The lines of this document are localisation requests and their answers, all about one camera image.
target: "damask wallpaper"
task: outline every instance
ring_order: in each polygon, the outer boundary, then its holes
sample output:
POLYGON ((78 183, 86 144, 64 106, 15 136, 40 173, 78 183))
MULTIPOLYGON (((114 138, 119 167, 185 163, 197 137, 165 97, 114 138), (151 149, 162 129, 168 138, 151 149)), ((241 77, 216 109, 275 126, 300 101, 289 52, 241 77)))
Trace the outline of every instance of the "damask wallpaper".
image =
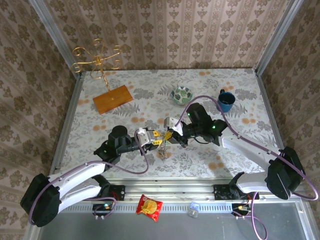
POLYGON ((20 200, 49 173, 75 79, 27 0, 0 1, 0 240, 21 240, 20 200))
POLYGON ((102 37, 109 46, 122 46, 127 70, 253 68, 287 3, 45 0, 70 50, 82 46, 94 51, 93 39, 102 37))
MULTIPOLYGON (((284 145, 320 191, 320 1, 305 0, 262 80, 284 145)), ((310 202, 320 226, 320 202, 310 202)))

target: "wooden base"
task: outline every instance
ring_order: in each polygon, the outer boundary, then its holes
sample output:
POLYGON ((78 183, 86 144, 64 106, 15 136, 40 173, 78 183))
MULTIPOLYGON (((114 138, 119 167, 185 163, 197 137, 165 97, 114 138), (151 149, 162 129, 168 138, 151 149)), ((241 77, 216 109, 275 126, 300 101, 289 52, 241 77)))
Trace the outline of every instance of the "wooden base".
POLYGON ((133 100, 133 98, 125 85, 93 98, 93 102, 99 114, 104 114, 131 100, 133 100))

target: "floral tablecloth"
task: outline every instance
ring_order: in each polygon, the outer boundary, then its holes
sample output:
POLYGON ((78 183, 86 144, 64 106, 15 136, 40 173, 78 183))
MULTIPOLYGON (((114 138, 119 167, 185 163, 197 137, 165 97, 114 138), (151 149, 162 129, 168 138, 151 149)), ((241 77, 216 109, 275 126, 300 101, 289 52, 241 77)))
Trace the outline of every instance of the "floral tablecloth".
MULTIPOLYGON (((175 69, 132 70, 106 72, 111 89, 126 85, 133 101, 100 115, 93 98, 107 91, 102 79, 92 79, 89 72, 75 111, 71 132, 61 169, 65 170, 85 162, 116 125, 126 126, 133 136, 139 127, 165 132, 167 116, 179 118, 184 107, 170 99, 176 86, 186 86, 193 96, 209 95, 217 98, 220 89, 233 93, 236 101, 227 119, 242 134, 266 144, 276 145, 269 117, 252 69, 175 69)), ((208 99, 199 99, 212 119, 222 119, 219 111, 208 99)), ((147 153, 149 171, 140 177, 231 177, 238 172, 261 172, 262 168, 246 157, 211 144, 189 141, 186 149, 169 145, 167 159, 157 150, 147 153)), ((121 156, 119 166, 141 172, 146 163, 138 151, 121 156)), ((112 168, 103 174, 107 178, 136 178, 136 175, 112 168)))

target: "ceramic bowl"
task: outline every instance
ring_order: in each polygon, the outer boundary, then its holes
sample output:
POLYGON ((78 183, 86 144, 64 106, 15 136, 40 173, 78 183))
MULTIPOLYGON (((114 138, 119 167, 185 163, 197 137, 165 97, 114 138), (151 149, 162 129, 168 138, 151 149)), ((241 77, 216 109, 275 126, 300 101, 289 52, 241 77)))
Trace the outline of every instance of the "ceramic bowl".
POLYGON ((192 96, 192 91, 185 86, 177 86, 170 93, 170 97, 179 105, 187 104, 192 96))

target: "red snack bag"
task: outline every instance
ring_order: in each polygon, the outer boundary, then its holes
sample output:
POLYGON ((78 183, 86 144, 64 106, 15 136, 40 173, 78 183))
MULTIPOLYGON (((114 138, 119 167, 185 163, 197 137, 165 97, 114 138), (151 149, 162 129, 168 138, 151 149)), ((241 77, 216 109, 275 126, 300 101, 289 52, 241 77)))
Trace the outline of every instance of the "red snack bag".
POLYGON ((147 215, 149 218, 152 218, 155 222, 157 222, 162 204, 162 201, 155 201, 142 194, 135 213, 147 215))

